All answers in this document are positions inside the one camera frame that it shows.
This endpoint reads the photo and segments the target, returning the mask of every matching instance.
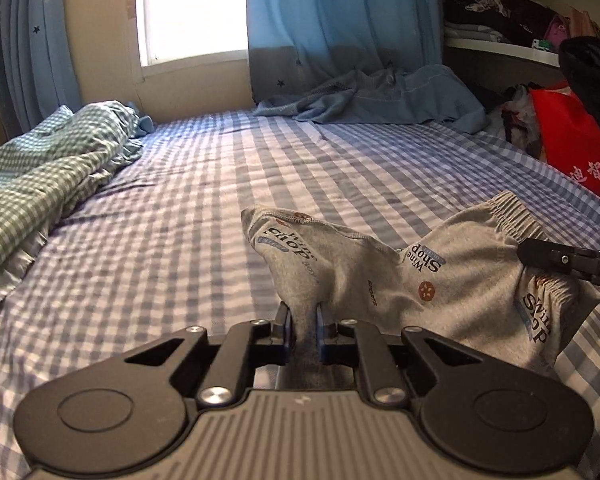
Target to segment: blue curtain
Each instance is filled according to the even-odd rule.
[[[59,106],[82,106],[64,27],[63,0],[0,0],[0,119],[28,132]]]
[[[440,0],[247,0],[253,97],[442,62]]]

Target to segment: folded clothes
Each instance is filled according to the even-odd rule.
[[[457,38],[460,40],[480,40],[480,41],[492,41],[495,43],[510,43],[507,38],[500,34],[497,30],[493,30],[489,27],[483,27],[482,25],[476,25],[486,29],[483,32],[477,30],[466,30],[464,28],[453,28],[445,25],[445,37],[446,38]]]
[[[242,229],[267,262],[276,291],[294,317],[298,340],[291,362],[281,370],[283,388],[349,386],[350,370],[317,361],[319,303],[335,319],[365,320],[393,334],[404,326],[422,326],[555,377],[558,353],[600,302],[589,283],[522,265],[518,244],[546,235],[511,192],[459,212],[401,250],[346,227],[266,206],[245,209]]]
[[[445,20],[445,27],[458,28],[460,30],[472,30],[474,32],[495,33],[501,35],[501,33],[495,30],[494,28],[488,27],[487,25],[475,25],[474,23],[454,23]]]
[[[556,14],[531,0],[446,0],[444,11],[450,22],[486,25],[526,47],[544,39]]]

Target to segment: black cloth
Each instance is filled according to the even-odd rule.
[[[491,110],[493,110],[496,106],[503,105],[509,100],[503,95],[500,95],[493,90],[489,90],[488,88],[471,81],[462,80],[462,82],[471,91],[475,98],[480,101],[480,104],[484,107],[484,110],[487,113],[491,112]]]
[[[600,126],[600,39],[580,36],[565,40],[558,60],[571,90]]]
[[[453,23],[486,25],[503,34],[513,44],[531,47],[534,40],[544,39],[556,14],[530,0],[500,0],[503,9],[490,8],[482,12],[467,9],[480,1],[446,0],[445,19]]]

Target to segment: blue fabric on bed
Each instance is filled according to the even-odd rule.
[[[388,68],[360,70],[331,79],[304,96],[275,96],[254,115],[288,116],[316,123],[420,124],[435,120],[469,134],[486,124],[477,98],[444,65],[413,73]]]
[[[136,138],[144,137],[155,131],[154,120],[148,115],[144,115],[133,101],[129,101],[125,106],[131,108],[139,117],[138,126],[136,127]]]

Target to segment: bed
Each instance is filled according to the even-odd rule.
[[[158,127],[137,162],[61,221],[0,306],[0,480],[27,471],[10,421],[33,387],[187,325],[219,334],[272,316],[269,271],[242,236],[246,206],[301,210],[401,248],[503,190],[554,240],[600,250],[600,199],[485,133],[249,112]],[[594,412],[580,465],[592,477],[600,470],[600,305],[556,368]]]

